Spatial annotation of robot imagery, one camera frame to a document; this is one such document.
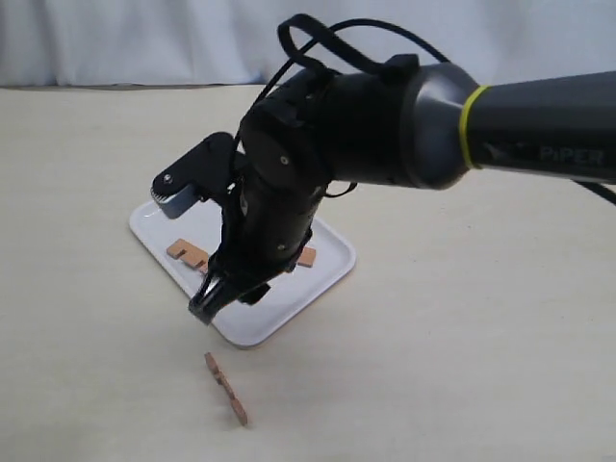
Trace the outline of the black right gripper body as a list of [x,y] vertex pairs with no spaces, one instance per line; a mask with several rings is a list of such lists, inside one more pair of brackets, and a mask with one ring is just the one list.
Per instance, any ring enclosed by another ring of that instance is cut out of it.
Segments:
[[323,94],[340,75],[304,69],[241,120],[248,164],[225,206],[224,238],[211,265],[211,276],[230,280],[240,296],[292,271],[312,237],[333,179],[312,135]]

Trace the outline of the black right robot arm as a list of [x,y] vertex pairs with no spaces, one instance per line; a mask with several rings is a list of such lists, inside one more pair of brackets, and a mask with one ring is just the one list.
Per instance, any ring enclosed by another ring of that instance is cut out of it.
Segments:
[[190,311],[210,323],[294,269],[330,183],[444,190],[493,168],[611,184],[615,75],[482,86],[454,64],[302,71],[239,127],[247,166]]

